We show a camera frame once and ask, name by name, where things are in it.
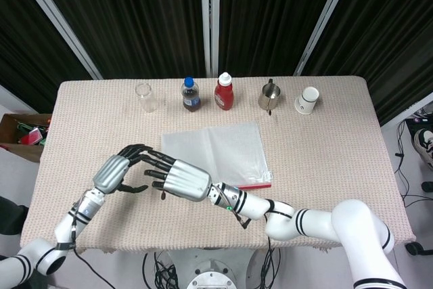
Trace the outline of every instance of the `paper cup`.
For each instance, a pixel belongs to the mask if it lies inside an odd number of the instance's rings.
[[[307,87],[295,99],[295,109],[301,114],[311,114],[319,98],[319,91],[314,87]]]

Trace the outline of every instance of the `cardboard box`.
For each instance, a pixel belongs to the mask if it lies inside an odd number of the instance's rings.
[[[0,122],[0,147],[31,162],[39,162],[43,146],[21,145],[18,140],[24,135],[17,129],[19,122],[48,127],[51,114],[5,114]]]

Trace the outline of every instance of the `black curtain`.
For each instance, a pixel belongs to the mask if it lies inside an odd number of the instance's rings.
[[[293,75],[327,0],[221,0],[219,72]]]
[[[60,83],[90,76],[35,0],[0,2],[0,84],[51,112]]]
[[[201,0],[54,0],[105,79],[206,76]]]
[[[433,0],[340,0],[302,74],[365,78],[388,122],[433,91]]]

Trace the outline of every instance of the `textured tablecloth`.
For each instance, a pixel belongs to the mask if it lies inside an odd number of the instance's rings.
[[[213,99],[215,79],[197,79],[202,108],[188,112],[182,105],[180,79],[147,81],[160,101],[146,113],[135,97],[138,80],[71,81],[63,83],[41,157],[32,203],[21,245],[42,237],[55,242],[54,229],[72,203],[93,186],[92,178],[113,154],[131,143],[160,149],[163,133],[256,121],[265,149],[272,187],[254,190],[263,198],[294,208],[331,210],[357,198],[367,203],[394,232],[396,242],[414,239],[382,139],[366,83],[354,76],[275,77],[281,100],[269,116],[257,99],[268,78],[233,78],[235,105],[230,111]],[[312,115],[294,109],[306,86],[320,90]],[[150,185],[134,166],[125,184]],[[167,195],[150,187],[141,194],[106,196],[92,222],[77,240],[79,248],[104,251],[249,247],[267,245],[265,220],[247,230],[231,213],[211,205]],[[329,248],[335,243],[298,237],[279,246]]]

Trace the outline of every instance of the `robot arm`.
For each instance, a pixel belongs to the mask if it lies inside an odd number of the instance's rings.
[[[162,180],[153,182],[154,188],[191,201],[208,197],[214,205],[231,211],[244,228],[250,220],[269,214],[265,231],[274,240],[309,236],[341,243],[350,263],[354,289],[406,288],[385,256],[394,246],[394,236],[363,202],[346,200],[332,212],[295,210],[284,202],[262,199],[225,183],[212,184],[206,171],[181,160],[159,152],[148,154],[164,164],[165,173],[145,171],[145,175]],[[160,168],[161,162],[149,156],[143,160]],[[248,220],[242,222],[240,216]]]
[[[25,245],[17,255],[0,261],[0,289],[13,288],[26,280],[36,269],[43,275],[56,272],[66,259],[68,251],[75,248],[75,240],[89,224],[104,203],[104,197],[118,191],[137,193],[147,186],[130,187],[122,184],[129,167],[137,164],[150,150],[145,145],[130,145],[111,156],[93,178],[94,188],[86,191],[72,206],[55,229],[57,245],[37,238]]]

